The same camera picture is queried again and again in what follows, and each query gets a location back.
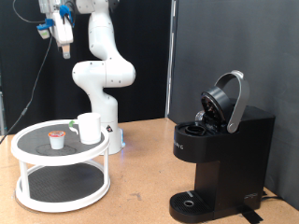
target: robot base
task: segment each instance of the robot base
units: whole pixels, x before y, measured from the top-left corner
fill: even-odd
[[[116,154],[122,150],[124,143],[122,142],[122,129],[119,128],[117,122],[102,122],[102,127],[106,128],[109,133],[110,146],[109,155]]]

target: black curtain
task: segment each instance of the black curtain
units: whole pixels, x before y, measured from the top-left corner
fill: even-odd
[[[31,98],[36,75],[46,54],[49,39],[43,40],[36,25],[22,21],[11,1],[1,1],[0,66],[7,127],[10,128]],[[17,11],[29,21],[43,21],[38,0],[17,0]],[[105,89],[119,102],[119,122],[157,119],[164,116],[171,0],[121,0],[111,13],[120,54],[136,70],[130,87]],[[72,79],[78,62],[98,61],[88,48],[90,15],[77,15],[71,59],[65,60],[50,48],[36,86],[34,101],[13,133],[46,120],[73,119],[91,111],[86,93]]]
[[[299,209],[299,1],[179,0],[169,118],[194,120],[200,95],[232,70],[249,105],[276,118],[265,186]],[[237,82],[225,88],[237,97]]]

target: black coffee maker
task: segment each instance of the black coffee maker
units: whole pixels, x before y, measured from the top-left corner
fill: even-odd
[[[222,90],[233,78],[236,101]],[[196,163],[194,190],[170,199],[170,215],[197,223],[242,213],[253,219],[260,208],[275,117],[248,106],[249,84],[239,71],[225,74],[201,95],[201,118],[175,128],[174,154]]]

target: stand leg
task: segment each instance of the stand leg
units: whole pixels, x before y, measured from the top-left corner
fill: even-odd
[[[108,183],[109,171],[108,171],[108,151],[109,148],[104,152],[104,184]]]
[[[30,198],[27,164],[26,162],[19,161],[21,170],[21,190],[25,197]]]

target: coffee maker lid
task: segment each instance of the coffee maker lid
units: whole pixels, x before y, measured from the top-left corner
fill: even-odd
[[[222,90],[233,78],[237,78],[239,83],[239,95],[235,107]],[[227,123],[229,133],[237,130],[248,100],[249,83],[245,80],[244,74],[236,70],[221,76],[213,88],[202,93],[202,104],[206,114],[219,123]]]

